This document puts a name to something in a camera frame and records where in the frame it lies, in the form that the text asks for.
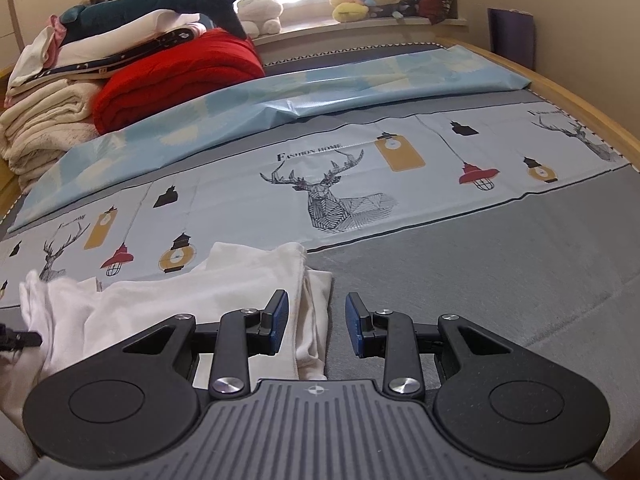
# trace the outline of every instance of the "gray mattress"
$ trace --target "gray mattress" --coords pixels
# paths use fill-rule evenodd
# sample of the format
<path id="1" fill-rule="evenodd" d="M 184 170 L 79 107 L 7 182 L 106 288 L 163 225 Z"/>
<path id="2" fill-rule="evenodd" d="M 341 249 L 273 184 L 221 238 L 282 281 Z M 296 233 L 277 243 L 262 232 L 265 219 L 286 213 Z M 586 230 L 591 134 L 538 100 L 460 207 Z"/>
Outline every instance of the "gray mattress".
<path id="1" fill-rule="evenodd" d="M 423 99 L 350 110 L 286 124 L 199 153 L 118 188 L 150 182 L 233 153 L 347 123 L 535 102 L 529 92 Z M 360 293 L 370 310 L 391 308 L 415 322 L 461 314 L 589 378 L 612 411 L 597 457 L 612 465 L 640 437 L 640 176 L 630 166 L 562 189 L 526 196 L 458 218 L 325 248 L 311 267 L 334 274 L 326 373 L 330 379 L 382 378 L 378 358 L 353 355 L 344 320 L 345 295 Z M 82 201 L 73 204 L 73 209 Z M 0 322 L 20 328 L 18 308 Z M 428 384 L 438 386 L 429 356 Z"/>

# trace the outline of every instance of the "white towel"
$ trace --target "white towel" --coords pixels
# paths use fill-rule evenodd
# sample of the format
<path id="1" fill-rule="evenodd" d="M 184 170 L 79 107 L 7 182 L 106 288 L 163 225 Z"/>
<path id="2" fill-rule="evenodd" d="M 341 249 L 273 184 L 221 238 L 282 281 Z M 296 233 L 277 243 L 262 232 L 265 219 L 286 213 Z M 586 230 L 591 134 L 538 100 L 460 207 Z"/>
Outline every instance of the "white towel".
<path id="1" fill-rule="evenodd" d="M 36 185 L 36 182 L 39 181 L 40 177 L 47 173 L 47 171 L 49 171 L 49 168 L 52 168 L 55 163 L 59 161 L 60 158 L 62 158 L 62 155 L 64 155 L 64 152 L 60 152 L 60 156 L 56 156 L 49 162 L 44 162 L 41 166 L 38 166 L 31 171 L 27 171 L 26 173 L 19 175 L 18 186 L 20 186 L 20 191 L 22 192 L 22 194 L 26 195 L 28 192 L 30 192 L 31 188 Z"/>
<path id="2" fill-rule="evenodd" d="M 252 386 L 260 378 L 324 380 L 331 274 L 309 270 L 305 261 L 296 243 L 273 251 L 216 243 L 191 272 L 158 282 L 117 282 L 102 292 L 95 278 L 44 283 L 32 270 L 20 284 L 20 307 L 43 344 L 5 367 L 0 408 L 21 427 L 26 395 L 44 377 L 181 312 L 206 323 L 232 310 L 262 309 L 278 288 L 289 295 L 289 320 L 276 356 L 249 358 Z M 210 363 L 211 356 L 201 356 L 194 386 L 207 387 Z"/>
<path id="3" fill-rule="evenodd" d="M 0 116 L 0 150 L 6 150 L 24 132 L 62 123 L 86 119 L 92 111 L 92 101 L 102 89 L 94 81 L 72 82 L 61 79 L 43 86 L 26 99 L 12 106 Z"/>
<path id="4" fill-rule="evenodd" d="M 49 159 L 46 161 L 48 164 L 51 160 L 58 160 L 72 147 L 97 139 L 98 136 L 92 118 L 77 123 L 54 124 L 47 128 L 34 126 L 16 137 L 4 153 L 4 158 L 11 171 L 22 175 L 42 167 L 43 157 Z"/>

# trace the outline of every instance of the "window sill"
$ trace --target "window sill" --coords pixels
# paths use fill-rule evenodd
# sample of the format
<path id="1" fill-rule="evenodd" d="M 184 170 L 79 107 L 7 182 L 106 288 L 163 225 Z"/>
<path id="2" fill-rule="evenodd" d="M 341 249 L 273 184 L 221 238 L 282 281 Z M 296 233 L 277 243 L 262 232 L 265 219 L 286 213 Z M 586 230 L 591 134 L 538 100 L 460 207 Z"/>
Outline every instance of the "window sill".
<path id="1" fill-rule="evenodd" d="M 254 40 L 254 44 L 256 46 L 259 46 L 268 43 L 274 43 L 275 41 L 292 40 L 293 38 L 312 36 L 314 34 L 325 34 L 328 32 L 333 32 L 335 30 L 393 27 L 395 25 L 425 26 L 431 25 L 431 22 L 427 18 L 403 18 L 402 20 L 396 20 L 395 18 L 369 18 L 368 20 L 361 20 L 360 22 L 339 23 L 336 22 L 333 18 L 315 18 L 308 20 L 307 22 L 291 23 L 289 25 L 285 25 L 282 27 L 282 32 L 280 34 L 261 36 L 260 38 L 256 38 Z M 444 20 L 438 25 L 466 27 L 466 20 L 463 18 Z"/>

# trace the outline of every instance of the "deer print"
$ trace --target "deer print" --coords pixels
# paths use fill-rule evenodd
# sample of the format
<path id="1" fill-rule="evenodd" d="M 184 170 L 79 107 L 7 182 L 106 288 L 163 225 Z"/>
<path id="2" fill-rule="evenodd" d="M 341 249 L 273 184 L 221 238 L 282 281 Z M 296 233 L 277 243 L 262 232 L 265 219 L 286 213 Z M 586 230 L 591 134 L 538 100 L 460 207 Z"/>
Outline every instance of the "deer print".
<path id="1" fill-rule="evenodd" d="M 71 245 L 73 242 L 75 242 L 76 240 L 78 240 L 79 237 L 82 236 L 82 234 L 84 234 L 84 232 L 89 228 L 89 224 L 87 224 L 86 227 L 82 227 L 80 225 L 80 222 L 78 221 L 78 232 L 75 235 L 69 235 L 69 238 L 66 240 L 65 243 L 63 243 L 60 248 L 54 252 L 53 251 L 53 242 L 56 239 L 56 234 L 58 234 L 58 231 L 60 230 L 60 228 L 63 226 L 63 224 L 60 224 L 60 226 L 56 229 L 56 232 L 53 235 L 53 239 L 50 241 L 47 241 L 44 243 L 44 259 L 45 259 L 45 265 L 42 268 L 42 271 L 40 272 L 40 279 L 43 282 L 50 282 L 51 280 L 54 280 L 55 278 L 58 278 L 60 276 L 64 276 L 66 273 L 65 269 L 60 269 L 60 270 L 54 270 L 53 267 L 53 263 L 60 257 L 62 256 L 63 251 L 69 247 L 69 245 Z"/>
<path id="2" fill-rule="evenodd" d="M 330 188 L 340 182 L 342 177 L 339 176 L 339 173 L 356 166 L 364 156 L 364 150 L 360 151 L 358 158 L 349 153 L 335 151 L 346 156 L 347 160 L 342 166 L 331 161 L 332 168 L 324 174 L 320 182 L 309 182 L 306 177 L 296 176 L 294 171 L 291 171 L 287 178 L 280 176 L 278 170 L 284 161 L 271 173 L 271 178 L 267 178 L 263 174 L 260 176 L 270 184 L 289 184 L 296 191 L 306 191 L 311 225 L 322 231 L 347 231 L 389 216 L 391 209 L 397 202 L 393 197 L 384 193 L 357 198 L 336 198 L 334 196 Z"/>
<path id="3" fill-rule="evenodd" d="M 553 125 L 545 124 L 542 122 L 542 117 L 538 117 L 538 122 L 533 124 L 540 128 L 544 128 L 545 130 L 549 130 L 551 132 L 561 132 L 567 137 L 574 137 L 575 139 L 580 140 L 581 143 L 583 143 L 602 160 L 607 160 L 608 162 L 618 162 L 622 158 L 606 144 L 596 144 L 595 142 L 587 139 L 587 132 L 584 130 L 584 126 L 582 126 L 581 124 L 572 123 L 570 121 L 569 124 L 571 124 L 572 128 L 574 129 L 572 132 L 570 132 L 569 130 L 565 130 L 564 128 L 558 128 Z"/>

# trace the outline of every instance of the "bed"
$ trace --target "bed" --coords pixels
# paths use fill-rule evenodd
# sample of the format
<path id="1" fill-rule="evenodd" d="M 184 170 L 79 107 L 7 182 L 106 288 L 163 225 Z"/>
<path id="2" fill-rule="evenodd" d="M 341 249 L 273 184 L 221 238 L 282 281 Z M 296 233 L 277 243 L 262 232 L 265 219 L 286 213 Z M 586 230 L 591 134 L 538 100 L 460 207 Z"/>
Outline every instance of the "bed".
<path id="1" fill-rule="evenodd" d="M 212 127 L 204 140 L 201 126 L 184 121 L 217 117 L 238 130 L 216 115 L 225 97 L 181 105 L 190 119 L 164 112 L 164 130 L 154 131 L 164 148 L 135 170 L 113 150 L 148 147 L 144 139 L 118 132 L 89 143 L 91 153 L 61 165 L 35 189 L 40 198 L 18 200 L 2 222 L 10 232 L 0 243 L 0 322 L 21 327 L 17 282 L 31 268 L 46 280 L 97 276 L 106 287 L 186 272 L 215 241 L 265 249 L 299 241 L 311 267 L 334 274 L 330 380 L 382 378 L 382 360 L 353 355 L 348 292 L 415 322 L 455 312 L 603 391 L 612 422 L 596 463 L 608 468 L 640 438 L 640 142 L 551 81 L 470 45 L 446 50 L 454 45 L 270 64 L 263 81 L 289 77 L 276 97 L 293 105 L 262 106 L 251 134 L 217 137 Z M 427 57 L 432 80 L 390 75 Z M 338 98 L 309 86 L 322 70 L 362 61 L 392 71 L 336 84 Z M 301 82 L 325 92 L 309 97 L 324 107 L 295 100 L 306 96 Z M 264 92 L 241 97 L 261 105 L 273 97 Z M 436 387 L 433 363 L 423 369 Z"/>

